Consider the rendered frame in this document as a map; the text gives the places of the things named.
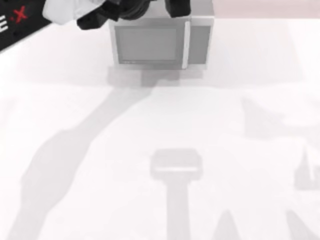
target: screen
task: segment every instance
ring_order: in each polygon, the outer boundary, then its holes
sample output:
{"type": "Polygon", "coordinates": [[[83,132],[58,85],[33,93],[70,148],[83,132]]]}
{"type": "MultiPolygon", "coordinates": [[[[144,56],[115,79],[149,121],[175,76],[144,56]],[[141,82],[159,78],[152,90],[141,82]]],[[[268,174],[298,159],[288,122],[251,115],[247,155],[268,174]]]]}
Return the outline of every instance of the screen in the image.
{"type": "Polygon", "coordinates": [[[118,28],[121,61],[174,61],[177,29],[118,28]]]}

